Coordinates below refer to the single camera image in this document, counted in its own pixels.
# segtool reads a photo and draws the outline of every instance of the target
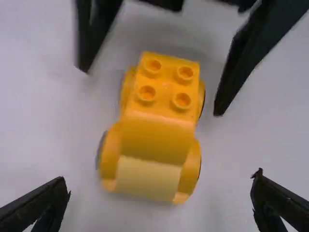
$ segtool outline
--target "yellow toy car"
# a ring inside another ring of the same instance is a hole
[[[199,177],[195,127],[204,98],[198,63],[144,52],[138,66],[126,72],[120,116],[98,150],[104,188],[185,202]]]

